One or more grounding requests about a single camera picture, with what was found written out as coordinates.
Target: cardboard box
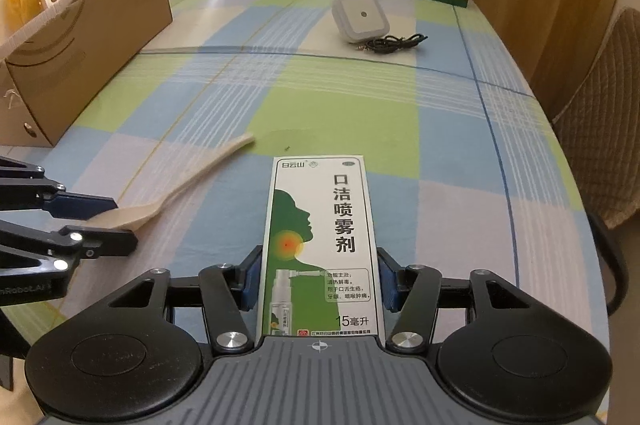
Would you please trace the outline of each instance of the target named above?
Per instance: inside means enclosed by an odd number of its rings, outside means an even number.
[[[52,147],[172,22],[168,0],[60,0],[0,48],[0,144]]]

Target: white box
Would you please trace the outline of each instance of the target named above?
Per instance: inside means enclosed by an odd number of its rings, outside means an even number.
[[[362,156],[274,158],[256,336],[384,339]]]

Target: plaid tablecloth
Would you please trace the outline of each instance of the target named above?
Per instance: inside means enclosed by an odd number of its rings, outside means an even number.
[[[429,38],[375,55],[340,41],[331,1],[176,0],[174,22],[54,149],[0,147],[68,190],[127,206],[156,199],[229,138],[257,139],[146,225],[131,257],[83,261],[63,300],[5,308],[29,341],[151,267],[196,275],[240,261],[262,243],[273,156],[350,153],[365,156],[376,241],[398,262],[446,277],[491,269],[608,345],[574,179],[481,12],[380,0],[391,34]],[[46,230],[65,223],[1,215]],[[436,339],[463,318],[443,311]],[[178,323],[203,337],[197,312],[178,313]]]

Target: wooden spatula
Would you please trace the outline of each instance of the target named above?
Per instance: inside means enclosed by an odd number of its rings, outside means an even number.
[[[120,228],[135,231],[147,221],[156,217],[175,196],[200,180],[222,160],[231,156],[231,154],[252,141],[254,141],[254,135],[245,133],[229,141],[222,147],[218,147],[214,156],[207,163],[190,174],[183,182],[174,186],[174,188],[162,196],[161,199],[158,199],[158,201],[150,202],[149,204],[140,204],[138,206],[127,206],[126,208],[114,208],[113,210],[102,212],[87,221],[83,221],[82,225],[89,228]]]

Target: beige chair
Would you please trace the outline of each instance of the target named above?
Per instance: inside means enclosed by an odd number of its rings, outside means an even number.
[[[640,208],[640,12],[617,18],[587,78],[554,120],[586,206],[609,228]]]

